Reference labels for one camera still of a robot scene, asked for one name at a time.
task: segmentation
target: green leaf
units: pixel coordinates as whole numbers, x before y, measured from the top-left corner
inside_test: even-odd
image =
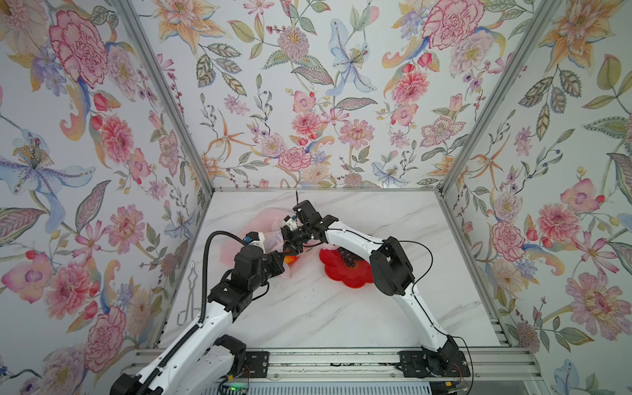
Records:
[[[437,147],[432,151],[428,151],[428,152],[424,152],[421,156],[421,161],[427,161],[428,159],[430,159],[431,157],[437,155],[438,153],[442,153],[445,154],[446,153],[446,149],[444,147]]]
[[[582,344],[594,341],[590,338],[590,336],[588,336],[581,330],[573,327],[562,328],[557,333],[559,333],[567,342],[575,346],[580,346]]]
[[[529,26],[529,23],[531,23],[530,18],[525,21],[520,22],[518,26],[514,27],[514,30],[511,31],[511,34],[509,34],[509,37],[507,37],[507,40],[509,40],[511,37],[515,36],[516,34],[520,34],[524,32],[526,28]]]
[[[252,29],[242,21],[231,20],[228,21],[228,24],[231,25],[233,31],[241,41],[253,42],[255,40],[255,34],[252,32]]]
[[[597,86],[602,90],[613,89],[621,77],[621,62],[613,55],[606,54],[597,74]]]
[[[542,141],[544,134],[549,129],[550,124],[550,111],[549,111],[549,103],[545,103],[544,107],[540,111],[540,115],[538,116],[538,121],[535,125],[536,132],[538,133],[538,139]]]
[[[606,106],[608,103],[610,103],[614,99],[616,99],[616,97],[611,96],[611,95],[603,95],[603,96],[594,98],[593,100],[590,101],[590,103],[585,104],[582,107],[594,110],[594,109],[598,109],[598,108]]]
[[[567,131],[565,131],[564,133],[562,133],[562,135],[557,139],[556,143],[561,143],[563,141],[565,141],[566,139],[568,139],[573,132],[575,131],[575,129],[569,129]]]
[[[627,121],[626,118],[621,116],[610,116],[582,126],[584,129],[599,131],[612,138],[624,138],[627,134]]]
[[[632,71],[630,71],[625,77],[623,77],[623,81],[621,82],[621,86],[619,86],[619,91],[617,92],[617,96],[621,96],[622,93],[627,92],[630,88],[632,88]]]
[[[547,335],[545,331],[540,331],[540,340],[542,340],[542,345],[544,346],[544,348],[546,348],[547,351],[549,351],[550,340],[549,340],[549,335]]]
[[[510,19],[516,19],[517,17],[522,15],[523,12],[525,12],[525,11],[523,9],[519,9],[519,8],[510,9],[510,10],[506,11],[505,13],[503,13],[500,18],[498,18],[498,22],[506,21],[506,20],[510,20]]]
[[[559,81],[562,89],[572,97],[581,96],[581,81],[577,74],[571,70],[561,70],[559,73]]]
[[[555,340],[557,340],[562,347],[566,348],[569,353],[571,352],[571,347],[568,342],[557,332],[555,332]]]
[[[314,29],[314,24],[309,18],[305,18],[304,16],[298,19],[298,23],[300,23],[301,27],[304,31],[308,33],[316,34],[316,30]]]
[[[327,5],[327,3],[322,3],[322,2],[313,2],[312,4],[310,4],[313,8],[314,11],[321,13],[323,11],[329,11],[331,8],[329,8],[329,6]]]
[[[484,193],[489,193],[489,190],[485,188],[484,186],[479,186],[478,188],[474,190],[474,193],[480,196],[480,195],[483,195]]]
[[[147,241],[149,241],[151,244],[155,244],[156,243],[156,231],[154,231],[154,229],[152,228],[152,226],[148,223],[147,224]]]
[[[281,50],[274,51],[265,61],[263,69],[269,69],[277,64],[283,64],[289,62],[289,57],[285,55]]]

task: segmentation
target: white marble tabletop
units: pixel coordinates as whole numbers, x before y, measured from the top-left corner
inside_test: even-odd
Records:
[[[347,225],[376,237],[393,236],[426,244],[434,254],[432,270],[419,282],[420,292],[445,330],[462,336],[469,346],[498,346],[499,342],[471,280],[468,269],[431,191],[306,191],[323,216],[331,214]],[[206,237],[215,230],[237,233],[265,208],[291,210],[294,192],[218,192],[212,197],[202,233],[192,259],[200,277],[193,301],[200,304],[202,254]],[[226,238],[210,247],[209,290],[228,267],[213,257]],[[421,276],[430,255],[421,246],[403,245]],[[185,328],[176,316],[186,307],[189,283],[186,277],[161,339],[165,347]],[[292,266],[292,278],[270,280],[270,291],[254,301],[230,327],[228,334],[251,348],[285,347],[405,347],[418,346],[418,336],[394,300],[373,284],[347,288],[327,277],[317,253],[301,257]]]

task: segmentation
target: pink peony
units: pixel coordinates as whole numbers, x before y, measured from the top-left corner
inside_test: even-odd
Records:
[[[42,297],[51,280],[51,261],[45,253],[36,254],[32,261],[15,265],[2,276],[2,283],[20,295],[20,299],[34,303]]]
[[[288,27],[279,34],[277,41],[285,55],[296,61],[308,54],[310,43],[307,36],[298,27]]]
[[[103,83],[107,51],[92,22],[74,11],[59,11],[57,25],[49,28],[49,36],[55,55],[74,81],[81,78],[90,88]]]
[[[277,157],[285,151],[285,143],[280,134],[275,133],[261,142],[261,153],[269,157]]]
[[[590,178],[585,178],[562,193],[560,200],[577,212],[591,212],[599,208],[599,202],[595,199],[596,194]]]
[[[553,241],[568,241],[580,231],[580,219],[560,203],[545,204],[539,212],[540,230]]]
[[[112,215],[110,220],[114,223],[111,225],[109,232],[109,243],[111,246],[118,245],[118,253],[126,253],[130,251],[130,245],[143,241],[145,236],[143,230],[145,223],[143,213],[136,210],[136,205],[132,204],[118,208],[118,216]]]
[[[453,122],[450,118],[442,115],[432,125],[422,128],[422,145],[432,147],[441,144],[463,130],[463,127],[465,127],[465,122]]]
[[[42,378],[37,386],[40,394],[68,395],[75,393],[83,380],[85,356],[83,345],[62,347],[53,351],[44,362]]]
[[[404,74],[393,88],[392,98],[397,104],[407,104],[416,102],[424,93],[428,91],[430,82],[426,74],[421,71],[411,71]]]
[[[107,117],[101,126],[101,144],[114,162],[127,162],[134,146],[127,121],[121,121],[117,116]]]
[[[294,93],[294,112],[309,111],[316,103],[316,98],[297,90]]]
[[[178,139],[176,138],[176,134],[174,131],[169,132],[169,136],[163,136],[158,139],[158,144],[160,145],[160,157],[158,158],[158,162],[163,166],[169,169],[169,174],[174,176],[178,171]]]
[[[429,48],[455,46],[474,32],[484,13],[479,0],[439,0],[423,26],[422,37],[430,37]]]
[[[126,324],[125,313],[118,306],[112,306],[108,314],[97,316],[83,348],[86,368],[99,373],[114,359],[123,343]]]
[[[525,251],[522,249],[522,246],[525,244],[525,238],[520,235],[520,229],[511,223],[498,222],[492,228],[492,237],[496,251],[502,254],[506,260],[515,262],[525,254]]]
[[[48,315],[61,320],[66,313],[77,313],[88,298],[91,285],[88,267],[74,262],[60,267],[52,277],[52,289],[46,293]]]
[[[571,303],[571,320],[586,324],[586,330],[593,335],[599,324],[601,336],[608,340],[616,340],[621,332],[630,334],[631,323],[625,316],[631,313],[631,305],[628,301],[618,300],[623,294],[621,288],[606,288],[608,277],[603,272],[597,272],[597,276],[582,273],[578,279],[579,283],[572,278],[566,280],[566,293],[575,298]]]
[[[279,155],[279,165],[288,171],[305,169],[312,163],[312,155],[305,149],[294,147]]]
[[[391,124],[395,125],[395,122],[399,122],[402,126],[410,125],[410,122],[413,120],[413,116],[417,113],[418,108],[419,106],[416,104],[406,104],[405,106],[400,106],[391,116]]]
[[[341,136],[338,137],[343,143],[349,143],[353,148],[359,150],[368,142],[373,140],[373,131],[375,128],[370,126],[366,121],[355,119],[353,123],[347,122],[340,128]]]
[[[300,135],[309,136],[320,128],[320,118],[315,112],[301,112],[292,121],[292,128]]]
[[[141,178],[145,178],[151,173],[149,165],[147,164],[145,156],[143,155],[143,152],[140,150],[140,148],[135,149],[134,153],[130,157],[130,171],[131,177],[138,184],[142,183],[140,181]]]
[[[504,193],[494,201],[496,217],[505,222],[516,222],[516,217],[522,208],[522,198],[511,193]]]

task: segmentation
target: pink flower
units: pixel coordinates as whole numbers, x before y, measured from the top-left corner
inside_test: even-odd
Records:
[[[292,121],[292,128],[303,136],[309,136],[320,128],[320,118],[315,112],[301,112]]]
[[[595,199],[596,194],[590,178],[585,178],[562,193],[560,199],[577,212],[591,212],[599,208],[599,202]]]
[[[599,271],[601,271],[602,273],[605,273],[602,266],[613,273],[618,272],[619,271],[618,267],[616,267],[612,263],[605,260],[605,259],[615,259],[617,258],[617,254],[615,254],[614,252],[598,252],[608,243],[608,241],[604,238],[601,238],[597,240],[595,244],[591,245],[590,237],[591,237],[590,232],[584,231],[584,243],[580,243],[576,238],[572,238],[572,241],[573,243],[575,243],[575,246],[581,251],[585,252],[585,254],[581,256],[581,260],[586,262],[588,258],[592,258],[593,263],[595,264],[595,266],[597,266]]]
[[[248,3],[244,3],[243,7],[246,9],[251,9],[252,11],[249,11],[248,14],[251,15],[253,13],[256,13],[257,11],[259,11],[259,13],[261,15],[264,14],[264,8],[270,8],[274,5],[274,3],[271,3],[269,1],[265,1],[265,0],[248,0],[251,2],[251,4]]]
[[[525,251],[522,246],[525,238],[520,235],[520,229],[509,222],[498,222],[492,228],[494,247],[506,260],[515,262],[522,258]]]
[[[279,156],[281,152],[285,151],[285,148],[283,137],[278,133],[266,137],[261,142],[261,153],[269,157]]]
[[[505,222],[516,222],[516,218],[522,208],[522,198],[512,193],[504,193],[494,201],[496,217]]]
[[[74,262],[60,267],[51,279],[52,289],[46,293],[49,316],[61,320],[66,313],[77,313],[88,298],[91,285],[88,267]]]
[[[307,40],[307,36],[298,27],[288,27],[283,30],[279,34],[277,43],[283,53],[293,61],[301,60],[310,50],[310,43]]]
[[[391,124],[395,125],[395,122],[399,122],[402,126],[410,125],[410,122],[413,120],[413,116],[417,113],[418,108],[419,106],[416,104],[406,104],[404,106],[400,106],[391,116]]]
[[[72,394],[83,380],[85,356],[83,345],[62,347],[53,351],[44,362],[42,378],[37,383],[40,394]]]
[[[73,251],[73,258],[77,258],[79,255],[85,254],[85,260],[88,260],[92,257],[93,251],[99,251],[101,249],[101,246],[97,245],[96,242],[101,238],[101,236],[103,236],[104,233],[110,231],[109,227],[105,227],[101,230],[101,224],[101,221],[97,221],[97,224],[94,227],[94,232],[92,231],[92,225],[87,224],[85,226],[85,234],[88,237],[86,238],[82,235],[78,235],[75,238],[75,241],[84,247]]]
[[[81,78],[90,88],[103,83],[107,51],[92,22],[74,11],[59,11],[57,25],[49,28],[49,36],[55,55],[74,81]]]
[[[316,103],[316,98],[297,90],[294,93],[294,112],[309,111]]]
[[[122,121],[115,115],[107,117],[101,126],[101,144],[107,156],[114,162],[127,162],[134,146],[127,121]]]
[[[167,195],[167,184],[164,181],[149,181],[149,194],[160,200]]]
[[[404,136],[401,130],[391,134],[391,145],[401,148],[404,145],[410,145],[410,139]]]
[[[375,128],[370,126],[368,122],[355,119],[353,124],[347,122],[342,128],[340,128],[341,136],[338,137],[343,143],[349,143],[353,148],[359,150],[364,145],[368,145],[368,142],[373,140],[373,131]]]
[[[174,131],[169,132],[169,136],[163,136],[158,139],[160,145],[160,157],[158,162],[169,169],[169,174],[172,176],[178,171],[178,139]]]
[[[553,241],[570,240],[580,231],[580,219],[560,203],[545,204],[540,209],[538,225],[541,232]]]
[[[422,128],[422,145],[424,147],[432,147],[441,144],[448,138],[456,135],[465,126],[465,122],[453,122],[450,118],[440,116],[432,125]]]
[[[156,114],[154,111],[149,111],[149,121],[153,124],[154,128],[162,128],[162,121],[160,120],[158,114]]]
[[[118,245],[118,253],[126,253],[130,251],[130,244],[136,244],[139,241],[143,241],[145,236],[143,230],[145,229],[145,223],[143,220],[143,213],[136,210],[136,205],[132,204],[125,207],[118,208],[118,216],[112,215],[110,220],[114,223],[109,228],[109,243],[111,246]]]
[[[156,55],[156,58],[158,59],[158,63],[160,63],[160,67],[163,71],[176,71],[174,68],[169,68],[173,64],[173,60],[167,59],[162,61],[162,54]]]
[[[138,184],[142,183],[140,181],[141,178],[145,178],[151,173],[151,170],[149,170],[149,165],[147,164],[145,156],[143,155],[143,152],[140,150],[140,148],[135,149],[134,153],[130,157],[130,171],[131,177]]]
[[[29,303],[40,300],[51,280],[51,261],[45,253],[36,254],[31,262],[15,265],[2,276],[2,283]]]
[[[463,107],[463,95],[450,97],[450,111],[459,111]]]
[[[439,0],[423,26],[422,38],[430,37],[430,48],[455,46],[474,32],[484,13],[479,0]]]
[[[335,109],[330,109],[329,110],[329,114],[327,114],[326,112],[322,113],[323,117],[325,117],[325,120],[323,121],[324,123],[330,123],[332,125],[336,125],[336,121],[339,121],[340,119],[344,119],[344,118],[348,118],[349,115],[351,114],[343,114],[343,110],[338,110],[336,111]]]
[[[481,30],[458,44],[451,54],[450,73],[461,74],[476,68],[494,45],[494,37]]]
[[[608,340],[616,340],[621,332],[630,334],[630,321],[625,315],[630,314],[630,302],[618,300],[623,294],[621,288],[614,286],[606,289],[608,277],[603,272],[597,276],[590,273],[579,275],[579,283],[574,279],[566,280],[566,293],[575,298],[571,303],[573,315],[571,320],[580,325],[586,324],[586,330],[597,333],[597,324],[601,336]]]
[[[97,316],[83,348],[88,370],[99,373],[114,359],[123,343],[126,324],[125,313],[118,306],[112,306],[108,314]]]
[[[404,74],[395,83],[392,98],[397,104],[407,104],[416,102],[424,93],[428,91],[430,82],[426,74],[421,71],[411,71]]]
[[[312,163],[312,155],[305,149],[294,147],[279,155],[279,165],[285,170],[299,171]]]

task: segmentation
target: blue lily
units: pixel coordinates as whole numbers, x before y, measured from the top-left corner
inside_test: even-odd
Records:
[[[393,166],[390,169],[386,170],[384,170],[383,163],[373,162],[371,163],[371,166],[373,166],[373,174],[377,176],[377,179],[379,181],[386,184],[387,187],[390,187],[392,184],[395,184],[396,186],[404,186],[410,182],[406,181],[405,179],[395,177],[395,174],[397,174],[398,170],[397,166]]]
[[[361,75],[358,72],[358,68],[362,67],[362,64],[368,58],[368,44],[365,42],[358,48],[352,48],[349,50],[349,54],[345,50],[347,41],[349,40],[349,33],[340,19],[334,19],[331,21],[331,39],[329,40],[329,51],[335,57],[333,67],[340,71],[340,81],[334,88],[328,89],[325,92],[329,96],[338,96],[343,92],[344,84],[348,81],[353,81],[353,84],[361,92],[371,92],[377,90],[377,88],[371,85],[371,80]]]
[[[164,228],[164,234],[171,236],[172,238],[178,238],[182,235],[184,237],[190,239],[193,237],[189,227],[193,224],[195,220],[195,213],[191,214],[191,216],[185,220],[184,214],[182,211],[178,211],[178,218],[176,219],[176,224],[169,224]]]
[[[52,233],[66,217],[64,206],[57,199],[57,192],[64,185],[72,188],[86,185],[92,179],[94,167],[84,169],[80,166],[70,166],[63,170],[50,169],[46,166],[54,163],[44,139],[27,129],[22,129],[22,137],[24,140],[13,140],[13,146],[16,148],[13,155],[17,156],[22,164],[11,162],[0,155],[0,179],[5,180],[14,195],[35,191],[48,199],[51,213],[44,229],[47,233]]]

